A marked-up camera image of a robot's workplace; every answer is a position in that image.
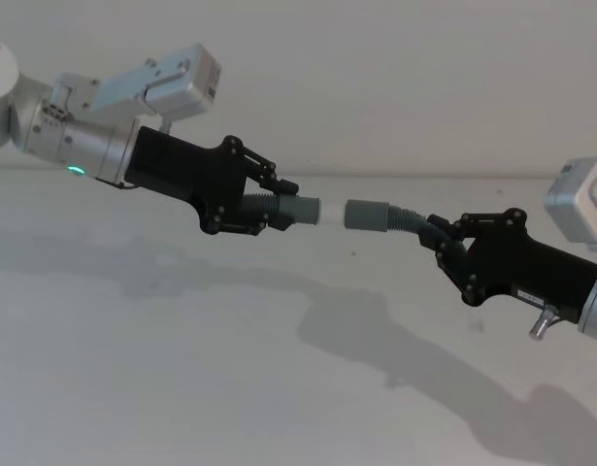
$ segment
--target white wall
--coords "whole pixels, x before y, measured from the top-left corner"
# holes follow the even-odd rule
[[[300,180],[430,214],[545,182]],[[0,465],[597,465],[597,343],[465,307],[410,235],[206,237],[186,205],[0,171]]]
[[[597,0],[0,0],[0,39],[49,83],[203,42],[217,105],[176,134],[235,133],[293,173],[553,176],[597,156]]]

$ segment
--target green led light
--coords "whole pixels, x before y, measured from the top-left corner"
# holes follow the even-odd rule
[[[67,167],[67,169],[72,172],[75,173],[76,175],[80,175],[81,177],[83,177],[84,175],[86,175],[86,171],[83,170],[81,167],[75,167],[74,165]]]

